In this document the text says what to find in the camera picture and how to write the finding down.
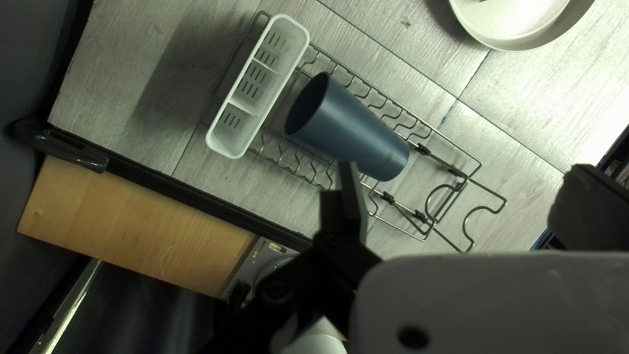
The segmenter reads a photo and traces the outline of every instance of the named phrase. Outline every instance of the gray wood-grain countertop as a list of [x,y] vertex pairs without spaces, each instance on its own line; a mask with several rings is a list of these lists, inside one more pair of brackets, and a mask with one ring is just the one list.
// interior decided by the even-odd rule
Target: gray wood-grain countertop
[[[509,202],[470,218],[474,251],[528,250],[563,173],[596,164],[629,123],[629,3],[615,0],[595,1],[564,36],[523,53],[473,41],[444,0],[97,1],[50,122],[311,236],[317,188],[204,142],[213,89],[259,10],[293,17],[313,43],[484,163],[475,179]],[[450,154],[439,141],[428,146]],[[439,179],[442,171],[412,159],[386,187],[414,204]],[[464,215],[496,202],[471,185],[439,228],[465,246]],[[403,222],[391,208],[381,213]],[[421,243],[370,224],[368,246],[385,258],[453,251],[435,235]]]

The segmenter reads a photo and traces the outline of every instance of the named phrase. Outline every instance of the screw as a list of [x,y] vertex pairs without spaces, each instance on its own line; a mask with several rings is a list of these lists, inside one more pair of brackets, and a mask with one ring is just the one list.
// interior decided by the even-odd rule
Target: screw
[[292,286],[283,280],[274,280],[266,285],[262,291],[262,297],[270,304],[281,305],[292,296]]
[[325,245],[329,248],[337,248],[343,244],[343,239],[341,239],[336,234],[327,234],[325,236]]
[[398,341],[409,349],[419,350],[426,348],[430,339],[421,329],[416,327],[406,327],[398,332]]

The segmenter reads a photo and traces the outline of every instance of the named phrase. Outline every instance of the blue cup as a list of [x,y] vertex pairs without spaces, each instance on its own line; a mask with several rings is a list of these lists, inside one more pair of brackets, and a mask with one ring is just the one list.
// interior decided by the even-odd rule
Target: blue cup
[[358,170],[389,181],[404,169],[409,147],[393,129],[327,72],[313,77],[292,105],[285,133]]

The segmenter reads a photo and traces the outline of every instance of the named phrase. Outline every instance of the metal bracket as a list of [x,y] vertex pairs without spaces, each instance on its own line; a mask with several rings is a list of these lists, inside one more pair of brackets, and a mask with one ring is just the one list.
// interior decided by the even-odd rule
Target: metal bracket
[[247,257],[243,260],[236,274],[231,278],[229,284],[225,287],[222,298],[225,301],[230,300],[231,292],[236,288],[238,283],[245,283],[251,286],[251,290],[247,294],[245,301],[251,301],[255,292],[256,284],[271,274],[274,270],[285,265],[299,252],[294,249],[282,246],[278,243],[260,237],[255,243]]

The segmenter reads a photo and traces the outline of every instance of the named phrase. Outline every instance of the white plastic utensil caddy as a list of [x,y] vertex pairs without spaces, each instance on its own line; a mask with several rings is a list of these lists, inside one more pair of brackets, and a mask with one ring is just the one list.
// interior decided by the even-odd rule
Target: white plastic utensil caddy
[[269,20],[208,129],[210,149],[230,159],[244,155],[309,42],[288,15]]

